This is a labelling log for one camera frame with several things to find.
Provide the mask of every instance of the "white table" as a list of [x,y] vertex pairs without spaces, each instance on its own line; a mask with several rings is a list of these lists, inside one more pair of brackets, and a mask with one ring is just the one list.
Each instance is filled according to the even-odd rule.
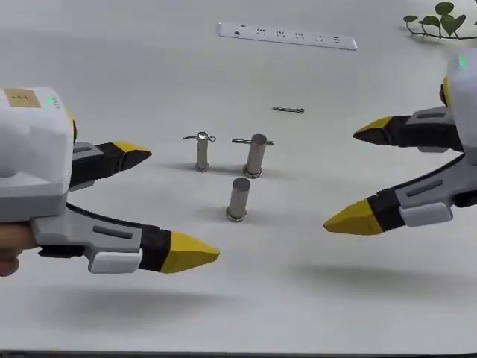
[[[154,156],[74,193],[104,215],[221,249],[182,274],[93,275],[86,260],[22,255],[0,282],[0,347],[16,350],[463,353],[477,351],[475,209],[375,237],[323,222],[455,154],[353,140],[382,116],[440,105],[447,47],[399,29],[435,1],[30,0],[0,5],[0,82],[55,88],[80,140]],[[475,10],[473,5],[468,9]],[[337,31],[358,51],[221,38],[218,22]],[[303,107],[303,115],[274,106]],[[211,169],[191,169],[208,131]],[[276,145],[228,222],[248,139]]]

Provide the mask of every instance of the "label sticker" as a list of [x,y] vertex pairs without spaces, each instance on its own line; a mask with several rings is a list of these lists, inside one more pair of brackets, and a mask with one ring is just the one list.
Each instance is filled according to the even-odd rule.
[[8,104],[12,108],[41,108],[37,95],[32,89],[5,88]]

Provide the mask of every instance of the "white power strip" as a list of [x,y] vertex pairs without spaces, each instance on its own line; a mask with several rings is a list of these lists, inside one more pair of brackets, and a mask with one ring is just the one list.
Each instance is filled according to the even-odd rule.
[[355,39],[349,36],[328,35],[320,32],[305,32],[271,28],[263,25],[246,25],[239,23],[219,23],[218,34],[222,37],[236,39],[268,41],[273,43],[294,43],[316,47],[342,48],[355,51]]

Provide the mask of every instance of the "metal pin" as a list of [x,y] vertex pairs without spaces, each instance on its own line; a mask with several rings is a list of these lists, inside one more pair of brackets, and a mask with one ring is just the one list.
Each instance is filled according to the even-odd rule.
[[247,200],[250,192],[250,181],[247,178],[236,178],[232,184],[230,205],[225,211],[232,222],[241,222],[247,216]]
[[199,132],[196,136],[185,136],[184,139],[193,139],[197,141],[197,159],[195,162],[195,170],[204,173],[209,169],[209,162],[207,160],[207,150],[209,142],[215,142],[216,138],[210,136],[207,132]]
[[301,114],[305,113],[305,110],[303,108],[273,107],[272,110],[278,110],[279,112],[292,112],[292,113],[301,113]]
[[244,165],[244,175],[250,179],[260,178],[262,175],[262,161],[267,145],[275,145],[263,134],[257,133],[252,136],[252,140],[232,139],[232,143],[250,144],[247,164]]

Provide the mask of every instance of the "human hand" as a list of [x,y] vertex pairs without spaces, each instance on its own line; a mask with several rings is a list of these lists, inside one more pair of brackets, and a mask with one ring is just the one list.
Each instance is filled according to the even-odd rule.
[[18,256],[23,250],[36,246],[27,224],[0,224],[0,277],[14,274],[19,266]]

